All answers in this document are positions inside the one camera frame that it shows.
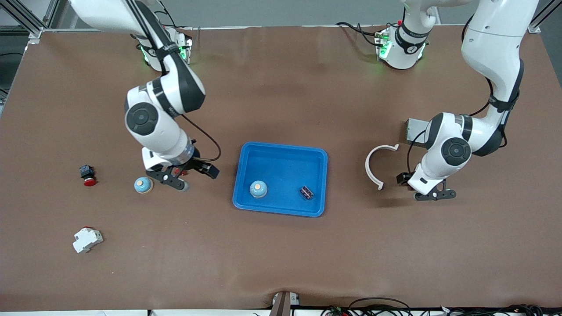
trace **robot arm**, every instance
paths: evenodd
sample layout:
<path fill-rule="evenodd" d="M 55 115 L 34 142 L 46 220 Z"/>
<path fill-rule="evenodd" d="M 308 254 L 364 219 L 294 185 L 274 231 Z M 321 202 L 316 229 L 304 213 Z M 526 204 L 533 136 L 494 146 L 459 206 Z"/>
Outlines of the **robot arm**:
<path fill-rule="evenodd" d="M 466 63 L 491 81 L 485 117 L 441 113 L 425 130 L 428 152 L 408 184 L 421 195 L 459 171 L 472 155 L 486 156 L 501 144 L 507 118 L 519 97 L 523 62 L 519 46 L 538 0 L 481 0 L 466 31 L 462 53 Z"/>
<path fill-rule="evenodd" d="M 135 0 L 70 0 L 76 13 L 90 26 L 111 32 L 135 34 L 154 51 L 162 76 L 127 93 L 125 126 L 144 146 L 142 157 L 147 174 L 176 189 L 187 189 L 172 167 L 216 178 L 219 171 L 199 158 L 193 141 L 175 117 L 197 110 L 205 100 L 199 77 L 180 55 L 179 47 L 144 2 Z"/>
<path fill-rule="evenodd" d="M 404 4 L 404 16 L 398 26 L 390 26 L 382 31 L 384 36 L 378 39 L 383 47 L 377 49 L 379 59 L 390 67 L 408 69 L 412 67 L 425 47 L 425 40 L 433 29 L 437 17 L 431 7 L 453 7 L 467 4 L 471 0 L 401 0 Z"/>

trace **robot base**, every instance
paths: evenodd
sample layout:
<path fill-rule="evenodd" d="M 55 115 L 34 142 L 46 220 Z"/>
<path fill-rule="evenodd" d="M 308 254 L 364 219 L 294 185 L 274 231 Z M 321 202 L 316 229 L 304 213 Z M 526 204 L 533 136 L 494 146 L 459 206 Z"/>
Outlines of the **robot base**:
<path fill-rule="evenodd" d="M 426 44 L 423 44 L 419 52 L 407 54 L 394 40 L 396 31 L 398 31 L 398 28 L 390 26 L 375 34 L 375 43 L 383 46 L 376 48 L 377 58 L 386 62 L 392 68 L 400 70 L 408 69 L 421 58 Z"/>

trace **brown work surface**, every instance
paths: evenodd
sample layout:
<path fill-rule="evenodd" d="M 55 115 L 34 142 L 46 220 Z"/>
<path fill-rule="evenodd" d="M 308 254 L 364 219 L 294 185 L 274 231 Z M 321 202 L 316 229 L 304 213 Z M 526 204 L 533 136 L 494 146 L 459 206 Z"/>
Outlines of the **brown work surface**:
<path fill-rule="evenodd" d="M 411 306 L 562 305 L 562 92 L 538 35 L 523 41 L 521 98 L 509 145 L 450 178 L 458 197 L 415 202 L 395 184 L 408 117 L 479 109 L 482 76 L 460 53 L 457 26 L 431 34 L 411 70 L 378 63 L 339 28 L 193 33 L 193 70 L 207 90 L 189 116 L 223 147 L 216 180 L 140 195 L 141 146 L 124 126 L 128 89 L 157 73 L 126 34 L 44 33 L 31 45 L 0 120 L 0 309 L 258 308 L 291 290 L 303 304 L 388 296 Z M 183 120 L 203 155 L 211 142 Z M 236 209 L 241 146 L 320 147 L 326 209 L 302 218 Z M 413 164 L 425 151 L 414 148 Z M 78 169 L 97 169 L 84 187 Z M 76 254 L 73 234 L 104 242 Z"/>

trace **green led light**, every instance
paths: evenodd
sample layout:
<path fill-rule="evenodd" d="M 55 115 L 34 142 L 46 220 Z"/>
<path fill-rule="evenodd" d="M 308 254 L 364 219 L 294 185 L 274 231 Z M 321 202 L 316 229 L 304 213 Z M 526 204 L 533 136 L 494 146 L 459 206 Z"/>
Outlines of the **green led light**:
<path fill-rule="evenodd" d="M 182 56 L 183 59 L 185 59 L 185 49 L 184 48 L 179 48 L 179 54 Z"/>
<path fill-rule="evenodd" d="M 388 40 L 383 47 L 380 48 L 379 57 L 384 59 L 388 56 L 388 52 L 392 48 L 392 42 Z"/>

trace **white curved plastic piece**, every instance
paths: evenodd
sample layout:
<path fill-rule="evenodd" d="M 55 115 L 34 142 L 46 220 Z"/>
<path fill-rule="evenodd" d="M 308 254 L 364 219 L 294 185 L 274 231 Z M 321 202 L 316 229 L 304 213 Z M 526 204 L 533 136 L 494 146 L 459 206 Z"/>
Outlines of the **white curved plastic piece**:
<path fill-rule="evenodd" d="M 371 158 L 371 155 L 373 155 L 373 153 L 379 149 L 388 149 L 388 150 L 392 150 L 392 151 L 397 151 L 398 150 L 398 144 L 396 144 L 396 146 L 390 146 L 390 145 L 380 145 L 379 147 L 375 147 L 373 150 L 371 150 L 371 152 L 367 155 L 367 159 L 365 159 L 365 171 L 367 172 L 367 176 L 369 177 L 369 179 L 371 179 L 371 181 L 373 181 L 376 185 L 379 186 L 379 191 L 383 189 L 383 185 L 384 182 L 382 182 L 381 180 L 377 179 L 375 177 L 375 175 L 373 174 L 373 172 L 371 172 L 371 168 L 369 168 L 369 159 Z"/>

